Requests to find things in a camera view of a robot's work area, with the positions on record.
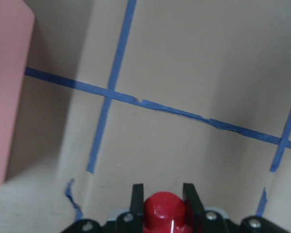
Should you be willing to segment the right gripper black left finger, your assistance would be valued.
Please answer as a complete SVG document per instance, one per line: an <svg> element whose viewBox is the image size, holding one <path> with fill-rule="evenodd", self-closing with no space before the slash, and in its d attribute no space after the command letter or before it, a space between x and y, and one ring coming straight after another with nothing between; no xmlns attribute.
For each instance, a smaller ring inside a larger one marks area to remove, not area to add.
<svg viewBox="0 0 291 233"><path fill-rule="evenodd" d="M144 185L142 183L132 186L130 212L140 218L144 216Z"/></svg>

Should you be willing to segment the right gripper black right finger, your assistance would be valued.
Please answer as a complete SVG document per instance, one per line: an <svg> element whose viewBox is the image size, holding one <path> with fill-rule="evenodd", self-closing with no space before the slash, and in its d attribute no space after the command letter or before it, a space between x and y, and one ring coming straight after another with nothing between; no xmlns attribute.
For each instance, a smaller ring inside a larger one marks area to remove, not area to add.
<svg viewBox="0 0 291 233"><path fill-rule="evenodd" d="M184 183L182 199L186 207L186 218L196 218L204 212L204 206L193 183Z"/></svg>

